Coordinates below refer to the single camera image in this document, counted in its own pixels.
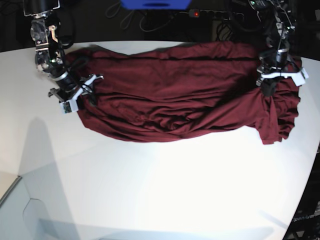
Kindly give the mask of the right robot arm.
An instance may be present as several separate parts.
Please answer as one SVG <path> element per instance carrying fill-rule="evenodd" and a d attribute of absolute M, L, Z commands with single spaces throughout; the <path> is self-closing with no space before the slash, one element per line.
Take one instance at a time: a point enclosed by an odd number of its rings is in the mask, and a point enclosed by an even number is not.
<path fill-rule="evenodd" d="M 75 32 L 60 36 L 61 21 L 56 10 L 61 7 L 58 0 L 24 0 L 23 14 L 32 17 L 30 36 L 35 43 L 34 62 L 38 71 L 48 74 L 58 86 L 51 88 L 49 97 L 56 97 L 63 113 L 77 112 L 82 108 L 81 96 L 87 96 L 92 106 L 97 105 L 93 83 L 102 79 L 101 74 L 90 74 L 87 77 L 78 74 L 89 58 L 80 55 L 69 63 L 65 50 L 73 46 Z"/>

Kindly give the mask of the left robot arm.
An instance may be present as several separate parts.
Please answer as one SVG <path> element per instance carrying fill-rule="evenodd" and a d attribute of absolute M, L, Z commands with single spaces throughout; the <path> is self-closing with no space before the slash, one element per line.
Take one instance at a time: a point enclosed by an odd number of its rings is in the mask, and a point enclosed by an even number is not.
<path fill-rule="evenodd" d="M 290 54 L 290 37 L 296 31 L 296 19 L 291 16 L 289 0 L 246 0 L 245 3 L 259 20 L 256 28 L 245 28 L 235 19 L 232 1 L 224 2 L 229 19 L 234 27 L 246 33 L 260 32 L 266 36 L 268 49 L 258 55 L 260 65 L 257 67 L 256 85 L 266 97 L 271 97 L 277 85 L 284 79 L 292 79 L 295 86 L 306 83 L 309 75 L 304 67 L 298 66 Z"/>

